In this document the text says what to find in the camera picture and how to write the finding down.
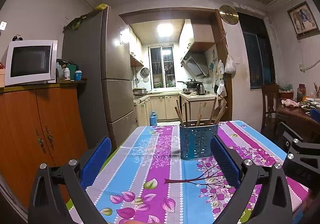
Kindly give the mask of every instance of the framed picture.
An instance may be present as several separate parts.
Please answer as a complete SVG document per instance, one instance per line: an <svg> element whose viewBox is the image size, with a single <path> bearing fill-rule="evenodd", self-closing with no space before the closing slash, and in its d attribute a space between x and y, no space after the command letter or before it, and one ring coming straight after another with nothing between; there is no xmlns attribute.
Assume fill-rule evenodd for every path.
<svg viewBox="0 0 320 224"><path fill-rule="evenodd" d="M298 40L320 34L316 20L307 2L298 4L288 10L288 14L296 30Z"/></svg>

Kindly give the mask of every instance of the screw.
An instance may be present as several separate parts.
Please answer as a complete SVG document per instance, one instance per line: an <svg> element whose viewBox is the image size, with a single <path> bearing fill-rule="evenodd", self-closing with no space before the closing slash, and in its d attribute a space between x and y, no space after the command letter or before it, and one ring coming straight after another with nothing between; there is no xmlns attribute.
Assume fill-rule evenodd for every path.
<svg viewBox="0 0 320 224"><path fill-rule="evenodd" d="M41 165L39 166L41 170L45 169L46 167L47 167L46 163L41 163Z"/></svg>
<svg viewBox="0 0 320 224"><path fill-rule="evenodd" d="M71 165L71 166L74 166L74 165L76 165L77 164L77 160L76 159L71 159L70 161L69 161L69 165Z"/></svg>
<svg viewBox="0 0 320 224"><path fill-rule="evenodd" d="M281 164L279 164L279 163L275 163L275 168L277 168L277 169L281 169Z"/></svg>
<svg viewBox="0 0 320 224"><path fill-rule="evenodd" d="M252 165L252 161L250 159L245 159L244 164L247 166L250 166L250 165Z"/></svg>

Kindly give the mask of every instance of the wooden door frame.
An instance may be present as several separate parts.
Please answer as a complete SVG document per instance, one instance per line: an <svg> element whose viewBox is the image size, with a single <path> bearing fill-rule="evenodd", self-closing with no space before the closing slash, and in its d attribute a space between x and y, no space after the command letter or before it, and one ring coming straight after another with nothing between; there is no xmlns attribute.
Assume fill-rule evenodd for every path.
<svg viewBox="0 0 320 224"><path fill-rule="evenodd" d="M218 9L193 8L193 7L168 7L146 9L136 12L128 12L120 15L126 24L140 23L156 20L170 19L191 19L191 22L211 24L213 36L215 39L218 59L225 65L228 50L226 39L224 38L225 30ZM231 74L225 74L225 88L227 91L226 101L228 110L221 120L232 120L232 78Z"/></svg>

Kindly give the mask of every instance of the white plastic bag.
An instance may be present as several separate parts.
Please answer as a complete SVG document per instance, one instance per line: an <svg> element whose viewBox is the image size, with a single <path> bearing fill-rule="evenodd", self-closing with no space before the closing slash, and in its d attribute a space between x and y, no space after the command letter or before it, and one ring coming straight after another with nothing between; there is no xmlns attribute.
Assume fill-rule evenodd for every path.
<svg viewBox="0 0 320 224"><path fill-rule="evenodd" d="M233 61L233 58L231 57L231 55L228 54L226 65L224 67L224 72L232 74L232 73L235 73L236 70L237 70L236 63Z"/></svg>

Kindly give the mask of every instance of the tablecloth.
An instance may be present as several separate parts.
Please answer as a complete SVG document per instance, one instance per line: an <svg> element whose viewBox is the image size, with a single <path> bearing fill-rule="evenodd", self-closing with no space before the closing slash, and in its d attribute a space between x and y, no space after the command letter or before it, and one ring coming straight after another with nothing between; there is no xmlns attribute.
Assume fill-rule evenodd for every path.
<svg viewBox="0 0 320 224"><path fill-rule="evenodd" d="M243 159L257 165L283 163L286 153L242 121L220 122L218 135ZM308 189L287 178L293 211ZM255 206L256 185L240 219L245 222ZM86 189L108 223L128 220L146 223L211 224L225 208L235 188L228 185L214 157L180 158L179 126L138 127L116 151ZM74 207L75 222L81 219Z"/></svg>

